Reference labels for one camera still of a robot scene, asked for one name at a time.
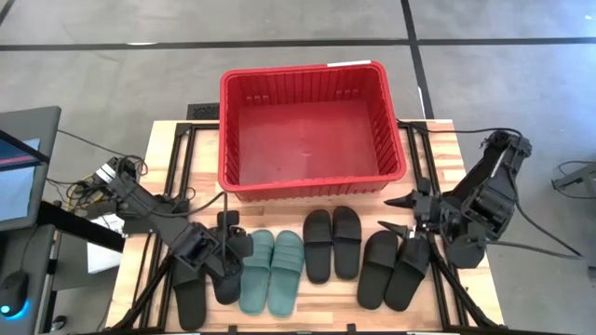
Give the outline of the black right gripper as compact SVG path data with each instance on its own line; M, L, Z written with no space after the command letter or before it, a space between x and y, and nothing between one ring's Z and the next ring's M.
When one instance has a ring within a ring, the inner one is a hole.
M443 240L447 238L449 213L441 205L440 197L432 193L430 179L422 177L417 182L416 190L410 191L405 196L387 199L384 203L396 208L413 208L414 234L416 236L432 233L439 235ZM413 237L413 230L407 225L388 221L378 221L377 223L400 238Z

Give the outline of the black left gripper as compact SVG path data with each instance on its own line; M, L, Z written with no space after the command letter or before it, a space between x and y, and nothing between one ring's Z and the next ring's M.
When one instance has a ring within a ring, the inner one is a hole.
M217 213L217 226L209 228L209 255L206 259L206 272L210 275L223 276L227 268L234 264L234 252L239 258L247 258L253 254L253 242L250 234L237 234L231 237L230 251L227 244L227 231L222 227L239 225L237 210Z

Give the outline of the teal rubber slide sandal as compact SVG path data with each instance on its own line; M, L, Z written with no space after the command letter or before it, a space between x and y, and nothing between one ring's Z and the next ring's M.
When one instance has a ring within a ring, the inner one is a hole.
M251 238L252 255L243 259L239 309L246 315L258 315L264 309L267 296L274 236L268 230L257 230Z
M301 237L281 231L276 238L270 267L268 310L277 317L292 314L305 263Z

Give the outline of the black rubber slide sandal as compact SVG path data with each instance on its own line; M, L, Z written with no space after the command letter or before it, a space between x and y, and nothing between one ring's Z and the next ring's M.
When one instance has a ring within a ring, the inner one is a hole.
M324 284L331 276L332 219L328 211L309 213L303 225L305 268L308 280Z
M405 239L398 249L394 270L385 292L386 305L398 312L405 311L426 277L430 264L430 246L424 237Z
M241 263L235 263L225 270L223 276L213 275L211 277L215 298L218 303L229 305L239 299L242 271L243 265Z
M334 270L339 278L351 280L358 276L361 237L361 222L356 211L337 207L332 215L332 242Z
M201 328L206 320L206 274L191 270L181 261L173 265L172 288L178 308L179 323L183 330Z
M389 231L378 231L367 240L357 291L357 301L361 307L375 310L383 302L394 270L398 243L398 237Z

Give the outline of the red plastic bin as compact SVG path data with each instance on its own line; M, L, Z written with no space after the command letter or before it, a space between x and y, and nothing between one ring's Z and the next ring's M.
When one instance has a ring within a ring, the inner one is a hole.
M218 182L239 200L376 193L406 171L380 62L222 76Z

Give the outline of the black floor vent grille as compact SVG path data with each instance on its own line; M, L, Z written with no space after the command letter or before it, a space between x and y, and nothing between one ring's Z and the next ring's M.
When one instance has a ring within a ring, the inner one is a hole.
M194 103L187 106L187 120L218 120L219 117L219 103Z

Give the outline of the white paper sheet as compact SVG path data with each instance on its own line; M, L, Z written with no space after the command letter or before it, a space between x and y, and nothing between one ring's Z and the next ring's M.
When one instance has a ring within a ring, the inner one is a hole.
M125 222L115 214L103 215L93 219L92 222L121 235L123 234L123 226ZM90 275L95 275L117 267L122 258L121 251L113 251L109 248L100 247L92 243L87 243L87 253L88 273Z

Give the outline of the black desk edge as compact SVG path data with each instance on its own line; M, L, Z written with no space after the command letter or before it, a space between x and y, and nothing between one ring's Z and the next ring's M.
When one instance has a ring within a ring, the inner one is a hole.
M125 246L125 238L121 234L46 201L40 203L36 223L38 225L53 225L63 233L112 251L122 252Z

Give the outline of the black stand foot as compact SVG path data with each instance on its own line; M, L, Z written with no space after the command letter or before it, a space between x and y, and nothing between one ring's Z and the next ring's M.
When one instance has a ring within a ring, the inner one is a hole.
M572 172L565 172L564 166L580 164L581 168ZM552 188L566 197L579 199L579 200L596 200L596 161L582 161L582 160L570 160L560 163L557 169L562 174L558 179L552 180ZM583 184L587 191L587 195L570 195L564 190L573 184Z

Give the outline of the grey computer monitor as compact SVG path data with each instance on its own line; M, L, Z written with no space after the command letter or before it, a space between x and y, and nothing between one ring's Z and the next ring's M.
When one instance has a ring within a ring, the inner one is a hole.
M61 108L48 106L0 113L0 130L52 156ZM0 231L33 226L42 200L48 164L0 172Z

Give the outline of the black computer mouse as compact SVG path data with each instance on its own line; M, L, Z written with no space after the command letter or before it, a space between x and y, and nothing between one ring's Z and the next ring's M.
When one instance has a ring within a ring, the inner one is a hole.
M29 302L29 275L15 271L0 281L0 315L6 320L18 319L26 312Z

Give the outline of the black aluminium frame rail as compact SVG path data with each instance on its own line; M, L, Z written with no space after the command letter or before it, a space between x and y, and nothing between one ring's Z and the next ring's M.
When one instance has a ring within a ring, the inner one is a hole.
M218 123L176 123L172 135L172 146L169 156L168 171L164 184L163 196L170 198L174 190L174 178L179 163L180 147L182 139L187 137L187 146L183 160L183 174L181 177L180 190L178 195L186 194L187 174L190 171L190 164L193 156L194 141L196 133L199 130L218 130ZM122 319L111 327L106 327L105 331L120 331L126 334L135 334L143 332L163 332L165 330L169 304L172 295L172 272L171 256L164 251L168 250L166 243L160 236L160 232L145 216L133 223L143 224L148 236L145 239L146 245L153 243L151 258L148 259L146 252L142 254L141 264L139 266L136 288L141 286L144 262L149 264L146 272L144 286L134 294L131 307L124 314Z
M407 133L407 140L410 146L414 176L418 190L422 185L428 185L430 195L439 195L440 184L438 172L436 170L436 164L429 138L429 133L431 133L431 130L427 127L427 123L422 121L399 120L398 128L405 129ZM428 179L422 176L420 158L414 135L415 132L419 134L422 140L424 156L427 162L427 170L429 173ZM471 328L471 325L468 322L469 317L471 317L476 323L476 328L499 328L499 325L491 320L472 300L467 293L467 290L461 284L458 272L455 267L440 254L440 249L437 245L437 235L428 231L426 233L426 237L430 244L430 264L433 274L433 283L437 293L442 329L447 330L448 328L454 327L454 325L451 324L450 318L448 316L445 288L442 284L443 279L447 280L449 286L452 289L460 328Z

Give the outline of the black frame strut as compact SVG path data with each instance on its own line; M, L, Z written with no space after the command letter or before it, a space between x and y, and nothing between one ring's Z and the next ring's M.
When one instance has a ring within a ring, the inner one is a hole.
M47 155L0 130L0 169L27 168L48 163Z

